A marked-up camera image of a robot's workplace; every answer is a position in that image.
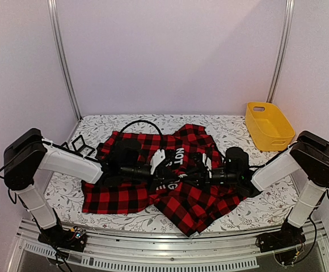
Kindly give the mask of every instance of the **yellow plastic bin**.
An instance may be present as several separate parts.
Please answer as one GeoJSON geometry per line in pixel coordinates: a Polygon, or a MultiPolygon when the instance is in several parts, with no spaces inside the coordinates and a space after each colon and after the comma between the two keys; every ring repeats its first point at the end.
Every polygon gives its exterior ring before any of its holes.
{"type": "Polygon", "coordinates": [[[271,103],[248,103],[245,124],[261,151],[285,150],[296,134],[280,109],[271,103]]]}

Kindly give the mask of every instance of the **red and black plaid shirt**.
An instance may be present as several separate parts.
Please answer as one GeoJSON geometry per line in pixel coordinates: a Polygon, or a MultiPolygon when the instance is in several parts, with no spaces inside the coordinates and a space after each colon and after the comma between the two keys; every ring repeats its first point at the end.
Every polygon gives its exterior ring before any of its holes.
{"type": "MultiPolygon", "coordinates": [[[[109,154],[118,134],[114,131],[105,143],[99,144],[96,155],[98,159],[104,159],[109,154]]],[[[203,126],[187,124],[172,135],[163,137],[164,149],[176,150],[175,159],[168,167],[177,174],[195,167],[190,154],[197,152],[209,154],[212,168],[221,164],[220,154],[214,147],[215,142],[206,134],[203,126]]],[[[136,139],[142,144],[142,154],[138,158],[141,162],[145,162],[145,158],[150,160],[160,148],[161,141],[156,134],[122,133],[121,139],[136,139]]],[[[105,188],[83,181],[82,190],[85,197],[83,213],[137,213],[154,204],[187,236],[200,233],[244,199],[228,186],[211,186],[201,190],[185,182],[162,185],[153,194],[149,194],[146,184],[132,185],[130,182],[105,188]]]]}

